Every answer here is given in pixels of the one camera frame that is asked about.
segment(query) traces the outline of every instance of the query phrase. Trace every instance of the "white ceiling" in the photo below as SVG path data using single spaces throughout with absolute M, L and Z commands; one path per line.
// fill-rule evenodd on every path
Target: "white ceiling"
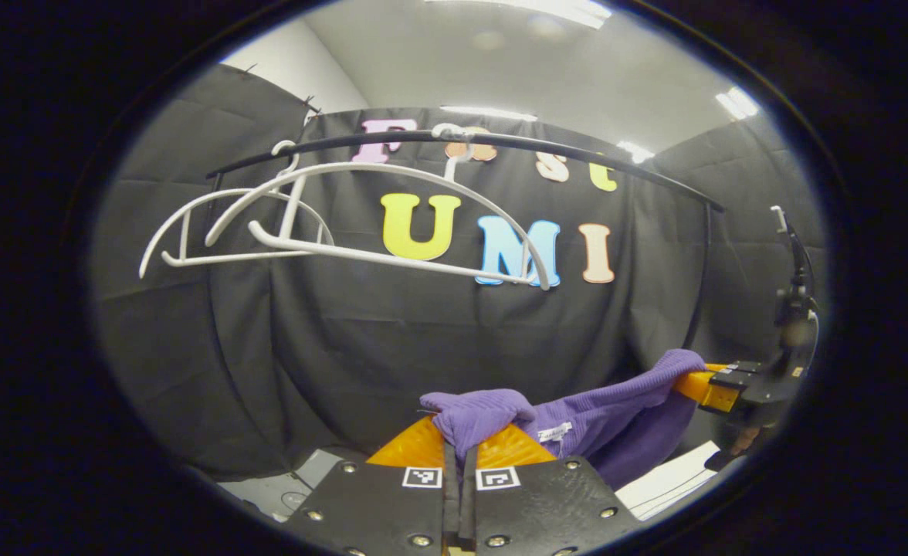
M 730 122 L 732 83 L 631 15 L 595 31 L 471 2 L 343 0 L 306 14 L 373 107 L 515 110 L 660 152 Z

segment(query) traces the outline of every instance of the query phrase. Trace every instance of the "ceiling light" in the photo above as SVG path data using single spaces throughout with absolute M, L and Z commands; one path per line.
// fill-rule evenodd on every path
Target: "ceiling light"
M 623 149 L 623 151 L 629 152 L 633 155 L 633 162 L 639 164 L 642 161 L 645 161 L 647 158 L 654 158 L 652 152 L 647 151 L 647 149 L 640 147 L 640 145 L 634 144 L 634 142 L 629 141 L 619 141 L 616 144 L 616 147 Z
M 750 95 L 747 95 L 739 87 L 729 89 L 729 92 L 715 95 L 715 100 L 722 104 L 723 108 L 729 110 L 733 120 L 744 120 L 746 117 L 755 116 L 760 112 L 760 107 L 753 102 Z
M 587 25 L 592 29 L 600 29 L 605 20 L 612 17 L 612 12 L 606 10 L 598 3 L 591 0 L 423 0 L 425 2 L 475 2 L 483 4 L 499 4 L 513 6 L 556 15 L 568 21 Z
M 536 116 L 532 114 L 521 114 L 518 112 L 508 112 L 508 110 L 499 110 L 496 108 L 474 108 L 470 106 L 441 106 L 440 110 L 447 112 L 460 112 L 462 114 L 475 114 L 478 116 L 494 117 L 512 117 L 514 120 L 525 120 L 525 122 L 536 122 Z

